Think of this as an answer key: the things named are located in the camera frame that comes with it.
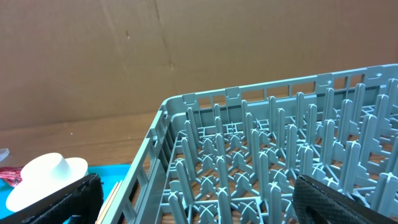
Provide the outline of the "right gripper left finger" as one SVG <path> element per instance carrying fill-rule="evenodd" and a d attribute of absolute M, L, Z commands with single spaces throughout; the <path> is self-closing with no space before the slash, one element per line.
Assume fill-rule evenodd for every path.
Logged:
<path fill-rule="evenodd" d="M 103 186 L 98 174 L 88 174 L 80 180 L 54 192 L 8 217 L 1 224 L 90 223 L 97 221 L 103 204 Z"/>

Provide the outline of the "red snack wrapper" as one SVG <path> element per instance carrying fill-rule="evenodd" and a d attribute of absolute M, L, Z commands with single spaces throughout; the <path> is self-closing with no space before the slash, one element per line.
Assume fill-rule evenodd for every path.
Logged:
<path fill-rule="evenodd" d="M 21 171 L 23 167 L 1 167 L 1 180 L 11 187 L 22 182 Z"/>

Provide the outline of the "white bowl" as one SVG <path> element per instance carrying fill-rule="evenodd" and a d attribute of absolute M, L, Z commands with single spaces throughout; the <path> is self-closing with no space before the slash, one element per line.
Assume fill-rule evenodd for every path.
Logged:
<path fill-rule="evenodd" d="M 49 169 L 49 172 L 37 175 L 39 171 L 29 168 L 33 174 L 27 180 L 19 183 L 8 195 L 6 207 L 12 212 L 18 212 L 42 200 L 56 191 L 80 180 L 88 174 L 87 162 L 79 157 L 62 159 L 59 165 Z"/>

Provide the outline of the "clear plastic bin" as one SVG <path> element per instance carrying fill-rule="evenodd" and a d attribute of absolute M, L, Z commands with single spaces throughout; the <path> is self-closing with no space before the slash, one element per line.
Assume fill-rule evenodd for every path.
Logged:
<path fill-rule="evenodd" d="M 5 160 L 5 158 L 8 157 L 9 153 L 10 153 L 10 151 L 8 148 L 0 149 L 0 161 Z"/>

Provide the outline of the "grey dishwasher rack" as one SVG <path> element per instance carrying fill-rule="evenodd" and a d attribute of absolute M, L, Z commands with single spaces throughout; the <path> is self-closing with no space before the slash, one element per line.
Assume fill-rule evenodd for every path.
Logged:
<path fill-rule="evenodd" d="M 397 220 L 397 65 L 173 96 L 104 223 L 288 223 L 308 175 Z"/>

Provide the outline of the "white cup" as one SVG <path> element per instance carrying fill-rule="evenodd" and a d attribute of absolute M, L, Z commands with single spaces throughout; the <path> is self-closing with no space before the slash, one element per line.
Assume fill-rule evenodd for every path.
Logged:
<path fill-rule="evenodd" d="M 34 177 L 61 177 L 70 173 L 70 166 L 66 159 L 57 152 L 41 155 L 28 162 L 21 170 L 21 177 L 33 179 Z"/>

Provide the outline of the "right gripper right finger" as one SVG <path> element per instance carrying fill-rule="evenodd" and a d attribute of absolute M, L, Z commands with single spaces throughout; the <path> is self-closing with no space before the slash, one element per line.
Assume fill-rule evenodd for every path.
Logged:
<path fill-rule="evenodd" d="M 297 177 L 292 205 L 300 224 L 397 223 L 307 175 Z"/>

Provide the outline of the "teal serving tray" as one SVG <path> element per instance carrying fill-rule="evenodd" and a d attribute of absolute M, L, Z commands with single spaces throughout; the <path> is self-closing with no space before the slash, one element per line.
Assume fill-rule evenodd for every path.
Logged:
<path fill-rule="evenodd" d="M 114 184 L 122 181 L 128 172 L 129 166 L 126 164 L 107 165 L 107 166 L 93 166 L 87 169 L 89 175 L 96 174 L 101 179 L 103 188 L 103 197 L 107 197 L 111 193 L 111 188 Z M 21 171 L 21 177 L 28 180 L 29 183 L 39 185 L 41 182 L 48 180 L 51 184 L 62 183 L 67 177 L 72 176 L 71 168 L 61 168 L 53 175 L 50 171 L 45 171 L 40 174 L 33 168 L 25 167 Z M 49 199 L 39 202 L 37 205 L 31 205 L 18 212 L 11 212 L 5 207 L 6 197 L 11 193 L 10 187 L 1 187 L 1 223 L 33 223 L 39 218 L 42 218 L 47 212 L 54 211 L 59 207 L 58 203 L 63 200 L 68 194 L 71 194 L 78 188 L 78 184 L 72 186 L 70 190 L 65 193 L 56 193 Z"/>

